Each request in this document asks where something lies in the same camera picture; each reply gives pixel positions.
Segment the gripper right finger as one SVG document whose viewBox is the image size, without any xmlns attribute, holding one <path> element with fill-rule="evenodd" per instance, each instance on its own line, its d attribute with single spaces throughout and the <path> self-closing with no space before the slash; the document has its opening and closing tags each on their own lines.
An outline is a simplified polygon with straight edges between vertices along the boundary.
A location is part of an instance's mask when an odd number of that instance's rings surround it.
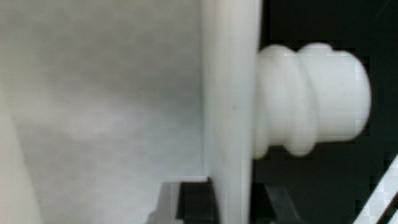
<svg viewBox="0 0 398 224">
<path fill-rule="evenodd" d="M 289 192 L 280 185 L 252 185 L 252 224 L 301 224 Z"/>
</svg>

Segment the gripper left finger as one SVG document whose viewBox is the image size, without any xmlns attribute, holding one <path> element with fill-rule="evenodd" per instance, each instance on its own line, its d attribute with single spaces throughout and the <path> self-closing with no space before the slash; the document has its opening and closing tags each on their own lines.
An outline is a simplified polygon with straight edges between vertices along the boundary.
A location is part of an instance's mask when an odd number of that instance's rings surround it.
<svg viewBox="0 0 398 224">
<path fill-rule="evenodd" d="M 161 184 L 149 224 L 214 224 L 211 181 L 182 181 Z"/>
</svg>

